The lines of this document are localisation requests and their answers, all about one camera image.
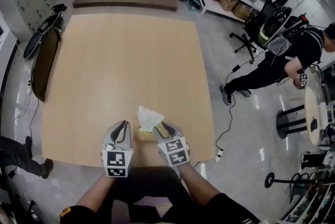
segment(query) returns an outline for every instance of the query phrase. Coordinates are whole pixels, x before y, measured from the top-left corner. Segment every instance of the black hair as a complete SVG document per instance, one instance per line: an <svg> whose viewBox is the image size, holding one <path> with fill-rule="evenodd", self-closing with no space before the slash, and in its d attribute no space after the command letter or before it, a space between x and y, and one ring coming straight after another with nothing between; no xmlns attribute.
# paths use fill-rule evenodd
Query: black hair
<svg viewBox="0 0 335 224"><path fill-rule="evenodd" d="M333 22L325 29L326 35L329 39L335 40L335 23Z"/></svg>

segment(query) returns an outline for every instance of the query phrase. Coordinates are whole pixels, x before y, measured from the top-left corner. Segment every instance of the table top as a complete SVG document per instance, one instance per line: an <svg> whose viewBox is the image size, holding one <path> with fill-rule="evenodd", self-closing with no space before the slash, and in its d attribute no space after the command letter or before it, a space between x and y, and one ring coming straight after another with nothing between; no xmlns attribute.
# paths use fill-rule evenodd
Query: table top
<svg viewBox="0 0 335 224"><path fill-rule="evenodd" d="M307 87L305 90L305 114L306 114L306 124L307 124L307 132L309 138L313 145L316 145L319 141L320 137L320 112L318 102L313 93L313 90L310 87ZM312 121L317 121L317 128L313 131L311 129Z"/></svg>
<svg viewBox="0 0 335 224"><path fill-rule="evenodd" d="M215 156L213 115L195 24L138 15L72 16L48 82L42 155L103 166L105 131L127 120L134 137L140 105L183 130L191 161ZM134 166L164 165L155 141L131 143Z"/></svg>

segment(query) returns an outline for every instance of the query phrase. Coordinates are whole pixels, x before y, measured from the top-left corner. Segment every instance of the white tissue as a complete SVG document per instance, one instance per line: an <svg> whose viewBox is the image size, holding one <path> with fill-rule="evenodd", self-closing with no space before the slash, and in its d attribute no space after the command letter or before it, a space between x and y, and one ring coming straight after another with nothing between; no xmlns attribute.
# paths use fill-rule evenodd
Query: white tissue
<svg viewBox="0 0 335 224"><path fill-rule="evenodd" d="M138 108L138 120L140 122L141 131L152 132L154 126L158 126L164 116L142 106Z"/></svg>

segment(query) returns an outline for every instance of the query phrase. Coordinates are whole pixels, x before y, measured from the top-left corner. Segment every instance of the round table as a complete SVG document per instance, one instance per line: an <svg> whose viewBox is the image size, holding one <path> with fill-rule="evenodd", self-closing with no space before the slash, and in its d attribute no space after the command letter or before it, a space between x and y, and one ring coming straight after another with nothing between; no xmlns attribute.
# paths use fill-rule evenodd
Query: round table
<svg viewBox="0 0 335 224"><path fill-rule="evenodd" d="M288 120L288 114L305 109L305 118L295 121ZM289 127L306 124L305 126L289 130ZM320 136L320 113L318 102L310 87L305 90L305 104L289 109L287 111L280 110L277 113L276 126L277 132L281 139L285 139L288 134L307 131L313 145L316 145Z"/></svg>

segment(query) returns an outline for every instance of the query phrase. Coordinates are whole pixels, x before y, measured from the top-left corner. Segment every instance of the gray floor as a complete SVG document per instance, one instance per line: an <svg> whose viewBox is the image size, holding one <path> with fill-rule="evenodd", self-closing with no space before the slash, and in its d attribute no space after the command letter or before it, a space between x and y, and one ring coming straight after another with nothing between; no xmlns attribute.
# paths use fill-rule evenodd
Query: gray floor
<svg viewBox="0 0 335 224"><path fill-rule="evenodd" d="M242 33L240 23L209 13L201 16L197 12L190 11L184 3L178 3L178 11L173 13L128 7L72 9L70 5L72 2L73 0L55 0L55 3L69 5L64 13L65 24L72 14L87 13L144 14L194 22L206 66L215 136L219 137L228 129L229 108L223 103L218 87L225 81L232 68L249 59L245 49L238 54L234 53L234 49L240 45L240 42L229 38L231 31ZM243 66L237 73L230 76L230 80L253 70L263 57L264 54L261 54L253 65ZM29 135L28 126L37 107L37 99L33 93L30 96L27 95L29 74L30 64L24 61L20 52L17 51L5 89L1 134L21 143L24 143L25 137ZM313 74L309 80L309 86L317 89L317 82L317 76ZM265 189L265 176L272 171L279 178L291 178L297 172L301 154L306 150L314 149L306 135L292 135L286 140L281 140L275 129L277 112L283 108L287 110L302 104L303 93L296 90L291 81L281 86L272 85L252 91L250 98L236 93L237 102L232 109L231 130L219 141L219 145L224 147L225 151L211 173L210 182L221 192L247 207L257 217L266 218L270 222L281 218L290 208L289 192L288 186L284 184L274 184L271 188ZM319 92L316 94L318 99L322 100ZM15 121L11 131L15 115L21 115L28 102L26 114ZM40 103L31 126L32 151L34 159L39 162L44 160L41 156L40 139L42 112L43 103ZM213 163L213 160L206 162L207 175ZM74 205L100 173L103 173L103 170L55 162L54 170L47 180L20 169L17 172L18 174L10 180L10 183L20 193L22 201L33 199L36 202L37 214L45 223L58 223L61 210Z"/></svg>

